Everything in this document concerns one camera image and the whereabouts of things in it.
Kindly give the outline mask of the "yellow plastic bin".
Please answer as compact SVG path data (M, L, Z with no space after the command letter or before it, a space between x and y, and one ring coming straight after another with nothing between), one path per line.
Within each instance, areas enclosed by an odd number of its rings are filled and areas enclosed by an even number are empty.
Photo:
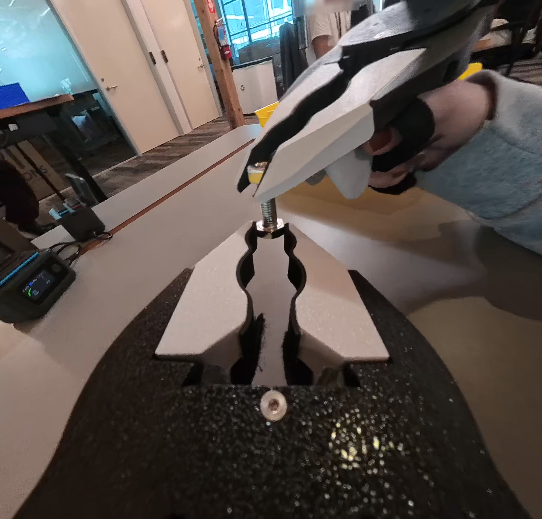
M458 77L458 80L465 80L469 76L480 72L483 69L483 64L481 62L471 62L469 63L467 69ZM272 104L269 104L261 109L255 111L255 115L259 120L259 125L263 128L266 123L269 121L274 110L279 105L279 101L276 101Z

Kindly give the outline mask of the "cardboard box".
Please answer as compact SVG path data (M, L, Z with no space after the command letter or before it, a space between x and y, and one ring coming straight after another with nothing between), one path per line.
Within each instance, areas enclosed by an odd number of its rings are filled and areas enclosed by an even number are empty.
M11 163L34 191L38 200L68 187L68 181L44 159L28 141L1 149L1 156Z

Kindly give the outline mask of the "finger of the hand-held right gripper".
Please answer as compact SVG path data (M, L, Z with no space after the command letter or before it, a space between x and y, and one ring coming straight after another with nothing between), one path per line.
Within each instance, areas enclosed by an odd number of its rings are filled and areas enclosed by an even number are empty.
M255 139L236 180L236 190L239 193L250 185L250 165L266 163L261 192L265 190L265 184L273 186L274 183L288 178L289 173L278 173L278 180L272 180L281 162L288 160L281 154L289 151L288 146L302 137L303 129L313 117L340 98L348 88L352 76L351 55L345 52L329 52L295 81Z
M420 73L425 48L398 51L357 70L340 98L319 112L303 129L302 137L281 156L288 158L278 173L288 178L273 186L263 180L256 186L255 200L270 200L324 172L346 199L359 197L371 175L371 158L362 152L376 130L397 116L414 97L399 96L407 83Z

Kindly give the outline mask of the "person's right forearm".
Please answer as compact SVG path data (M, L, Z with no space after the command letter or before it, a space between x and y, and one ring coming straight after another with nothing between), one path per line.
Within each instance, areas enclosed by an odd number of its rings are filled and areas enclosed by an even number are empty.
M493 118L418 185L499 235L541 254L541 88L494 71L467 78L493 92Z

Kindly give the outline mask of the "black hanging jacket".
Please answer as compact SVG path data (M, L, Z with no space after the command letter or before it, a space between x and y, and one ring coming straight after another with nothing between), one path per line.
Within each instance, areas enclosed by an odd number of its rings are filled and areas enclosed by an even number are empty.
M283 89L286 92L307 69L305 53L299 48L295 24L285 22L280 27L280 61Z

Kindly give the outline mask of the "black charger dock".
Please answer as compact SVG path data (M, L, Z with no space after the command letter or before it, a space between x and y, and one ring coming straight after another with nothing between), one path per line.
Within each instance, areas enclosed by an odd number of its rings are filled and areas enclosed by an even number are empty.
M105 225L93 210L93 207L98 204L98 199L88 182L76 174L65 173L64 176L75 195L71 199L63 200L61 207L51 208L49 215L75 241L89 241L104 235Z

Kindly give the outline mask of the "white door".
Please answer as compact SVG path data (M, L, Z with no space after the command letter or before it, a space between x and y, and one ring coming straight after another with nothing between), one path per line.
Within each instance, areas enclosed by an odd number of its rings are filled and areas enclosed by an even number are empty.
M138 155L180 136L121 0L50 0Z
M192 129L217 117L206 63L185 0L141 0Z

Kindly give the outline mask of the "dark rounded object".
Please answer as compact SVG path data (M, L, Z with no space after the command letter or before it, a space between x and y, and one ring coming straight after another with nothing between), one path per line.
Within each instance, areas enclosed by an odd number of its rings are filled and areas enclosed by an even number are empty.
M42 234L37 223L40 209L36 195L24 177L4 159L1 159L1 203L7 222L34 237Z

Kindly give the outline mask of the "white recycling bin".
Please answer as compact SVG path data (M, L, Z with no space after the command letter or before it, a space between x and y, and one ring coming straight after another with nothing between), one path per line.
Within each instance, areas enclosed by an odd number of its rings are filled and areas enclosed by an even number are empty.
M236 65L232 73L244 115L254 114L279 100L271 56Z

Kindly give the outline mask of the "wooden top desk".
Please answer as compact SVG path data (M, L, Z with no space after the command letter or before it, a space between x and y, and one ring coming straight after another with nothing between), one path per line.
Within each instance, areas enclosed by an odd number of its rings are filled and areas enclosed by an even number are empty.
M24 141L61 177L65 173L83 177L98 203L108 197L87 166L108 169L138 155L97 89L1 110L1 149Z

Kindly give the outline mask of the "steel hex nut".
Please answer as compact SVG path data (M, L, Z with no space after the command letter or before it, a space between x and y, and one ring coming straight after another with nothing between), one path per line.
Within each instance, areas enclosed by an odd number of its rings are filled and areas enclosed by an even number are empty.
M265 225L263 220L256 222L256 234L261 239L275 239L283 236L285 231L285 223L282 219L278 219L275 225Z

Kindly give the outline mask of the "red fire extinguisher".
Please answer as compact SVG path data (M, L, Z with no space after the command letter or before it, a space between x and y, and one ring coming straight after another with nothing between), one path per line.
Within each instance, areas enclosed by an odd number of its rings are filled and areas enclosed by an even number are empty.
M229 61L233 58L230 44L227 37L226 27L223 18L218 18L214 21L213 34L217 42L220 56L224 61Z

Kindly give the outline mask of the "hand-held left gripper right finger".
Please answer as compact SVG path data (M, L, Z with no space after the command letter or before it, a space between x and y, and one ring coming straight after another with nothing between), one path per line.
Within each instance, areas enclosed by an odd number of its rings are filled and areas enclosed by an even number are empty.
M387 362L390 354L346 266L292 224L283 238L295 288L283 340L286 379L317 380L327 369Z

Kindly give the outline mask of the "steel hex bolt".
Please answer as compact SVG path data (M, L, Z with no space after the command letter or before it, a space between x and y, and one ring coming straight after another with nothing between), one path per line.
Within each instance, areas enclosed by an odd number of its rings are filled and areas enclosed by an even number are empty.
M263 179L263 175L267 169L268 162L257 162L247 165L248 180L251 184L259 186ZM276 203L274 199L270 199L261 203L262 220L264 224L275 225L277 223Z

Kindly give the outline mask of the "person's right hand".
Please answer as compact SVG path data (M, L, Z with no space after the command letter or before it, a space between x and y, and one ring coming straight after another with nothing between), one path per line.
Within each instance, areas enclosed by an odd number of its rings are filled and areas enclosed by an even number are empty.
M388 172L372 172L369 186L384 189L396 186L409 173L437 168L466 145L494 116L495 88L490 82L455 80L418 98L432 112L435 129L428 145L417 155Z

